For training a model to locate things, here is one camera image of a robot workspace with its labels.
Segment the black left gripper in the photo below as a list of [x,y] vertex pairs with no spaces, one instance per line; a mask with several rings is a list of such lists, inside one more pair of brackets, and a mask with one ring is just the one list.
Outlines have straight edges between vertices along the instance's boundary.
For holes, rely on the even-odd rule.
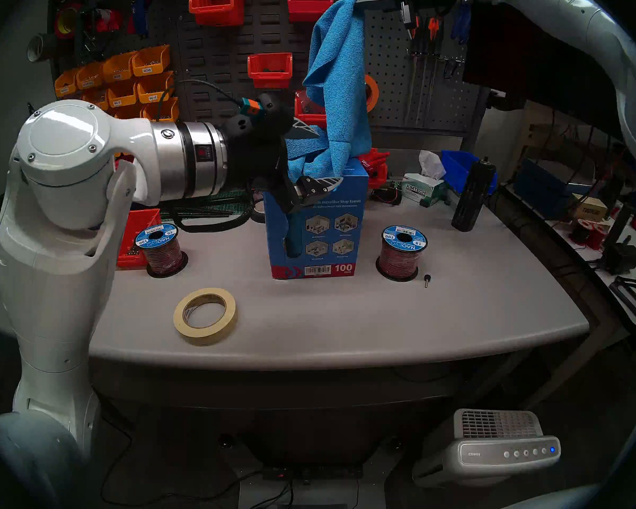
[[[317,139],[316,130],[294,118],[288,140]],[[254,136],[227,138],[227,191],[261,190],[271,194],[283,213],[313,206],[335,191],[343,177],[301,176],[296,184],[289,179],[288,150],[283,137],[262,139]]]

